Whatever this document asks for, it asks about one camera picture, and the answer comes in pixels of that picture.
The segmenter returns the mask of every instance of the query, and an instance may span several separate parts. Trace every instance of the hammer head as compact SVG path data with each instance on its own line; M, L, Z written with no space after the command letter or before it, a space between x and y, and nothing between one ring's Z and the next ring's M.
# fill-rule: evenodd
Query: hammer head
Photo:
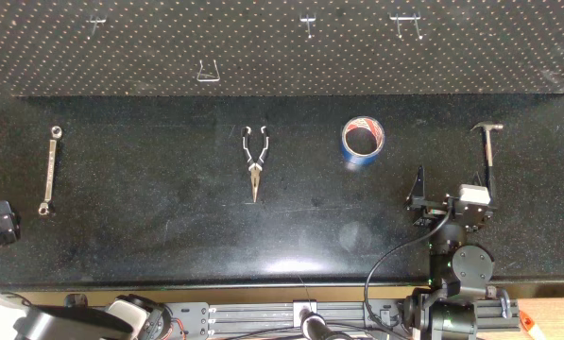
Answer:
M483 128L484 131L492 131L494 129L501 130L504 128L504 124L497 124L493 122L481 122L476 126L472 127L470 131L473 131L476 128Z

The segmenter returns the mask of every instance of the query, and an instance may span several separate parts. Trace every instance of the pliers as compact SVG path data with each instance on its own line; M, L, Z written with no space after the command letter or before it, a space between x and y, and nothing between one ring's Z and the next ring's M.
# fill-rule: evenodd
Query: pliers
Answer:
M246 159L248 160L248 171L250 172L250 180L252 181L252 198L254 198L254 203L256 203L256 195L259 191L259 182L261 180L261 171L263 171L263 165L269 153L269 132L266 127L261 127L261 133L263 133L263 150L257 161L252 159L252 155L250 155L250 150L248 149L248 140L251 132L252 129L250 127L244 127L242 129L242 147L244 148L244 155L246 155Z

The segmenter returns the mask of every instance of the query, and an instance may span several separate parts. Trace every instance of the roll of blue tape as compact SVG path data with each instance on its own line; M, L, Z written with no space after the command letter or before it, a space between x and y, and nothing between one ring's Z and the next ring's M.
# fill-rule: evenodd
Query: roll of blue tape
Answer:
M363 128L369 131L374 139L376 140L376 149L366 155L360 154L352 150L347 144L347 133L356 129ZM345 159L353 164L365 165L374 162L380 151L383 149L385 144L385 131L383 126L378 123L378 121L371 117L361 116L356 117L351 120L343 127L342 133L342 152L345 155Z

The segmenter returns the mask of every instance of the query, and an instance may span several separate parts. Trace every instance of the orange object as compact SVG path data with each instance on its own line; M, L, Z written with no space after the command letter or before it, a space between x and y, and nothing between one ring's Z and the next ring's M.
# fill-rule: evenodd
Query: orange object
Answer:
M521 324L529 336L531 336L534 340L546 340L546 336L531 316L524 311L519 311L519 316L521 317Z

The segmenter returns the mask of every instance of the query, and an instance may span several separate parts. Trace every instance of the hammer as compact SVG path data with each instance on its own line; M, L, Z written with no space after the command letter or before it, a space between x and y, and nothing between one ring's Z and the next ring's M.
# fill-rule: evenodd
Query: hammer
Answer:
M476 126L472 127L470 131L476 128L483 128L486 134L486 158L487 158L487 189L489 190L489 197L493 201L496 196L496 178L493 175L493 155L491 154L491 137L489 132L492 130L501 130L504 128L504 124L496 124L492 122L481 122Z

